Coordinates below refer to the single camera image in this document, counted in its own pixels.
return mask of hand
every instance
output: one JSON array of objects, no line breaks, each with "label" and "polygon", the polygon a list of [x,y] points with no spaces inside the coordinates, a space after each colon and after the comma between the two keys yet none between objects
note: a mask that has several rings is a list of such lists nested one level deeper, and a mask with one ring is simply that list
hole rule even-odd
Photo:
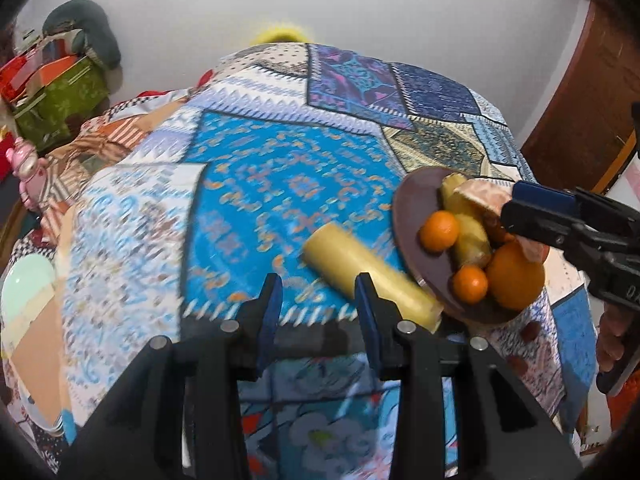
[{"label": "hand", "polygon": [[628,330],[633,313],[628,308],[621,308],[606,303],[604,314],[600,318],[600,334],[596,342],[596,359],[601,372],[610,372],[613,365],[625,353],[622,336]]}]

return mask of pink toy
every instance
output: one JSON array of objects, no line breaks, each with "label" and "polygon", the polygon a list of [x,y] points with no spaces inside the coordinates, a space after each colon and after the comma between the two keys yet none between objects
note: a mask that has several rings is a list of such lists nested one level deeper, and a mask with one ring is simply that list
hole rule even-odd
[{"label": "pink toy", "polygon": [[46,158],[38,158],[32,142],[22,137],[15,139],[15,146],[6,150],[6,158],[14,168],[14,175],[20,179],[20,198],[27,209],[38,210],[38,199],[47,182],[49,163]]}]

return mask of brown plate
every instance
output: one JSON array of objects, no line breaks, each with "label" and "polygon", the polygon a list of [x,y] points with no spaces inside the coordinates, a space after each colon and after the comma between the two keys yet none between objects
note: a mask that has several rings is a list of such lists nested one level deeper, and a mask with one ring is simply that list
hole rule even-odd
[{"label": "brown plate", "polygon": [[396,190],[392,208],[398,250],[409,272],[421,287],[433,291],[446,314],[467,324],[504,325],[519,312],[501,307],[490,296],[475,305],[459,301],[449,287],[452,275],[458,270],[452,254],[449,251],[428,253],[418,240],[418,231],[424,221],[442,209],[440,184],[451,173],[455,171],[449,168],[421,168],[404,178]]}]

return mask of patterned fabric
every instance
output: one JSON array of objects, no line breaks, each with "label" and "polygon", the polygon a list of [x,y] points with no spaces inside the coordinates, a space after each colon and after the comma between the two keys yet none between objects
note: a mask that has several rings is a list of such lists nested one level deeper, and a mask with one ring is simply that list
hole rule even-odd
[{"label": "patterned fabric", "polygon": [[[540,323],[540,335],[536,341],[525,343],[520,331],[530,321]],[[539,298],[507,326],[482,335],[503,357],[519,356],[527,362],[529,369],[522,377],[522,382],[552,416],[564,396],[564,385],[558,353],[558,331],[546,290],[543,290]]]},{"label": "patterned fabric", "polygon": [[562,376],[567,392],[566,399],[560,405],[560,414],[565,429],[571,430],[587,401],[597,368],[596,331],[591,322],[584,286],[558,301],[553,312],[558,326]]},{"label": "patterned fabric", "polygon": [[306,324],[327,318],[327,310],[355,316],[337,291],[300,268],[299,255],[316,229],[335,221],[400,266],[390,204],[402,174],[389,171],[385,148],[383,140],[334,128],[205,113],[183,159],[214,161],[203,173],[184,250],[185,314],[232,317],[260,292],[254,277],[277,272],[281,319]]},{"label": "patterned fabric", "polygon": [[119,162],[129,152],[129,148],[111,142],[98,129],[47,155],[47,180],[38,205],[42,211],[41,227],[50,243],[57,244],[62,217],[96,171]]},{"label": "patterned fabric", "polygon": [[428,164],[471,175],[489,175],[484,146],[468,124],[412,121],[413,131],[385,129],[391,148],[407,171]]},{"label": "patterned fabric", "polygon": [[85,121],[84,123],[82,123],[82,126],[80,126],[80,132],[78,133],[78,137],[81,137],[85,134],[92,134],[98,128],[100,128],[101,126],[104,126],[108,122],[109,122],[108,113],[91,118],[88,121]]},{"label": "patterned fabric", "polygon": [[148,339],[177,339],[176,249],[201,170],[200,164],[111,167],[84,192],[62,306],[66,377],[78,424]]},{"label": "patterned fabric", "polygon": [[461,113],[479,112],[471,92],[460,83],[417,66],[393,63],[392,67],[404,102],[413,115],[460,121]]},{"label": "patterned fabric", "polygon": [[372,57],[330,46],[310,47],[312,106],[412,129],[389,66]]},{"label": "patterned fabric", "polygon": [[9,264],[6,266],[7,270],[11,269],[12,265],[23,256],[28,254],[41,254],[48,260],[53,261],[53,255],[55,250],[47,247],[36,247],[31,237],[27,234],[25,237],[20,238],[15,244],[9,257]]},{"label": "patterned fabric", "polygon": [[[0,328],[4,328],[2,323],[2,317],[0,316]],[[6,405],[7,412],[13,422],[20,428],[23,435],[32,447],[38,449],[35,436],[33,434],[33,427],[35,424],[31,421],[26,409],[26,400],[22,400],[20,396],[20,389],[18,388],[18,375],[14,372],[14,368],[9,361],[2,357],[2,379],[6,388],[2,389],[2,402]],[[58,460],[47,461],[50,468],[57,471]]]},{"label": "patterned fabric", "polygon": [[[307,357],[275,362],[240,386],[254,478],[386,479],[399,384],[372,376],[356,311],[300,263],[300,245],[335,220],[401,269],[389,210],[407,171],[533,179],[500,118],[442,76],[332,47],[267,45],[226,58],[82,195],[63,307],[76,422],[151,336],[185,337],[233,317],[275,271],[284,282],[279,355]],[[549,413],[565,393],[561,366],[576,368],[580,353],[559,353],[577,321],[556,328],[552,303],[575,297],[580,321],[588,311],[585,297],[571,296],[581,276],[554,264],[539,300],[487,335],[501,354],[526,359],[524,381]],[[519,331],[529,319],[543,330],[525,345]],[[578,340],[575,348],[591,352]],[[444,396],[453,466],[450,383]]]},{"label": "patterned fabric", "polygon": [[222,81],[250,66],[261,66],[284,75],[306,77],[308,56],[306,46],[300,43],[262,44],[227,56],[215,67],[212,80]]},{"label": "patterned fabric", "polygon": [[516,148],[511,131],[506,126],[481,116],[463,114],[462,117],[473,125],[478,139],[484,144],[489,160],[514,165],[520,170],[524,180],[536,181],[527,161]]},{"label": "patterned fabric", "polygon": [[115,142],[132,150],[145,139],[148,132],[138,127],[139,116],[133,116],[127,119],[120,119],[105,124],[100,128],[100,133],[111,142]]},{"label": "patterned fabric", "polygon": [[[442,383],[451,468],[458,459],[455,412],[451,381]],[[376,380],[364,354],[283,360],[257,383],[239,383],[254,478],[386,479],[399,393],[399,382]]]},{"label": "patterned fabric", "polygon": [[145,97],[135,97],[133,99],[129,99],[128,101],[123,101],[121,103],[112,106],[107,112],[107,122],[111,122],[116,120],[115,117],[119,115],[121,112],[126,110],[127,108],[133,108],[137,105],[142,105],[148,101],[152,101],[155,96],[145,96]]},{"label": "patterned fabric", "polygon": [[484,97],[482,97],[478,92],[474,92],[471,88],[469,89],[471,95],[476,100],[476,104],[478,108],[480,108],[480,113],[484,115],[486,118],[491,119],[492,121],[500,124],[506,125],[506,121],[502,116],[502,113],[498,108],[492,105],[489,101],[487,101]]}]

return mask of tangerine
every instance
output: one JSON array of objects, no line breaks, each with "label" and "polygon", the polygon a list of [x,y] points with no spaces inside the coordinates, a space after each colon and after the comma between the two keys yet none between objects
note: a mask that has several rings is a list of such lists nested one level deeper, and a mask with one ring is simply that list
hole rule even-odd
[{"label": "tangerine", "polygon": [[545,267],[530,262],[514,240],[498,248],[486,268],[489,291],[500,306],[521,311],[536,301],[545,286]]},{"label": "tangerine", "polygon": [[431,253],[441,253],[456,243],[460,224],[449,211],[436,211],[427,218],[418,235],[425,249]]},{"label": "tangerine", "polygon": [[463,265],[453,275],[453,293],[463,303],[475,304],[486,296],[489,287],[484,270],[475,265]]}]

